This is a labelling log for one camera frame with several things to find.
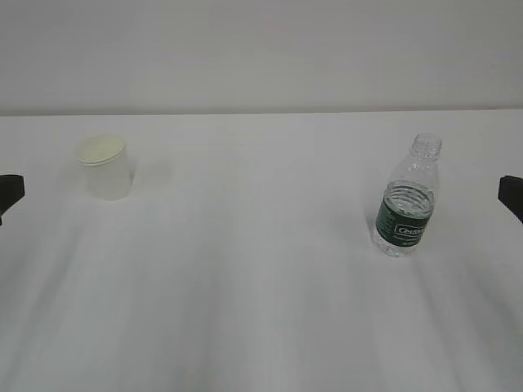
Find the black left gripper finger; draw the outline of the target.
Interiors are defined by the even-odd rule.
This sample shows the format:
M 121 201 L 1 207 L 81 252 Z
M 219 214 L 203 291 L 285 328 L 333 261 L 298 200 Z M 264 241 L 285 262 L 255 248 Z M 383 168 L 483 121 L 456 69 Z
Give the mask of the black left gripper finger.
M 25 196 L 25 179 L 22 175 L 0 175 L 0 225 L 3 215 Z

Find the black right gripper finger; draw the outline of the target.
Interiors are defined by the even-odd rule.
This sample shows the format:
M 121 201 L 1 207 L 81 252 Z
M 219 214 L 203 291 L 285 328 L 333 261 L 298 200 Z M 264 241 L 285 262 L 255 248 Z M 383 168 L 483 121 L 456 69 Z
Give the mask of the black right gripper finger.
M 523 223 L 523 179 L 503 176 L 499 179 L 498 200 Z

